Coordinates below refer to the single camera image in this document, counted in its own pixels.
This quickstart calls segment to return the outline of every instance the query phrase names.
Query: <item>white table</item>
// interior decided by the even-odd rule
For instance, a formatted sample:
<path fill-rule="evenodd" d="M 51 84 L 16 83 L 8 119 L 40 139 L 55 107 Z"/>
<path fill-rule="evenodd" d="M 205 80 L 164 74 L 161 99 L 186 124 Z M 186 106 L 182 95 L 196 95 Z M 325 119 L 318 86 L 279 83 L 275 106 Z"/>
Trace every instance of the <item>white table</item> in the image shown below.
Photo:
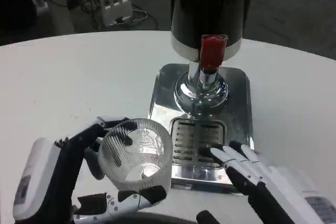
<path fill-rule="evenodd" d="M 155 75 L 173 62 L 187 63 L 173 51 L 167 31 L 80 34 L 0 47 L 2 223 L 13 222 L 13 198 L 35 139 L 59 139 L 97 115 L 146 118 Z M 244 40 L 225 64 L 249 76 L 256 149 L 277 164 L 303 169 L 336 202 L 336 62 Z M 95 181 L 84 164 L 74 195 L 103 188 L 115 190 L 107 179 Z M 215 193 L 171 190 L 147 211 L 195 220 L 203 209 L 223 224 L 260 223 L 245 197 Z"/>

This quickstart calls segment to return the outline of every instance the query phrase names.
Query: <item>metal grate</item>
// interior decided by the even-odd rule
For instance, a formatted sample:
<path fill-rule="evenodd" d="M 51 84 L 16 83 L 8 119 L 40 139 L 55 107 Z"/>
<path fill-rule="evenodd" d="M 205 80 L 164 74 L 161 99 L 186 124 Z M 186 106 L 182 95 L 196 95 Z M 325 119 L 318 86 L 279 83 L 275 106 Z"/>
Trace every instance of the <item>metal grate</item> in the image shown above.
<path fill-rule="evenodd" d="M 225 127 L 216 121 L 176 119 L 172 125 L 173 164 L 221 168 L 212 158 L 198 154 L 200 147 L 224 144 Z"/>

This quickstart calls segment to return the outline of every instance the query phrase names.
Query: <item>stainless steel base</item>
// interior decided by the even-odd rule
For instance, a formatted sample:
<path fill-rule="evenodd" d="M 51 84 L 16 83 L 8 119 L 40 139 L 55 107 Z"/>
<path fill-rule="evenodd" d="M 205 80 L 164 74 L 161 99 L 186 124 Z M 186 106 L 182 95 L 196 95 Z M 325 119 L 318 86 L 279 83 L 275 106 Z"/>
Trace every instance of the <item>stainless steel base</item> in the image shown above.
<path fill-rule="evenodd" d="M 247 76 L 236 68 L 220 68 L 228 84 L 225 107 L 212 115 L 184 113 L 174 100 L 177 79 L 188 65 L 165 65 L 154 85 L 149 118 L 161 123 L 173 139 L 172 187 L 209 191 L 232 190 L 223 167 L 198 154 L 201 146 L 228 144 L 231 140 L 253 147 L 250 88 Z"/>

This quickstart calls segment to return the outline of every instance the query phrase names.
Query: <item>white robotic hand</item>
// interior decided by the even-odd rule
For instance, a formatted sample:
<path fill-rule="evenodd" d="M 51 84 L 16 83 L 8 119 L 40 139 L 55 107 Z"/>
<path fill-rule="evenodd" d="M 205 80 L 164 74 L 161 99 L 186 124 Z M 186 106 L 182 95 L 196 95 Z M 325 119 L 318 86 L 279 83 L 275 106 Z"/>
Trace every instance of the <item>white robotic hand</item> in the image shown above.
<path fill-rule="evenodd" d="M 332 224 L 336 208 L 303 172 L 266 163 L 248 146 L 201 148 L 226 169 L 232 184 L 244 195 L 264 224 Z"/>

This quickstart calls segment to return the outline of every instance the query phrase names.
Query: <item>drip tray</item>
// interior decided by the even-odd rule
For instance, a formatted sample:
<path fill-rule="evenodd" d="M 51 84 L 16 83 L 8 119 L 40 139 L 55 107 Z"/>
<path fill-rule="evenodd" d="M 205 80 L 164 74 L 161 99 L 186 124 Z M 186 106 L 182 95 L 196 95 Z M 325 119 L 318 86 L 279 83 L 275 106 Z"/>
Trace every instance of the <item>drip tray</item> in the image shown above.
<path fill-rule="evenodd" d="M 222 166 L 212 158 L 198 154 L 200 147 L 225 144 L 225 133 L 226 127 L 222 122 L 185 118 L 173 120 L 173 188 L 195 189 L 195 183 L 201 187 L 209 183 L 231 184 Z"/>
<path fill-rule="evenodd" d="M 200 147 L 211 147 L 213 144 L 225 144 L 225 126 L 220 122 L 202 122 L 190 119 L 174 119 L 172 124 L 173 164 L 209 166 L 221 169 L 212 158 L 198 154 Z"/>

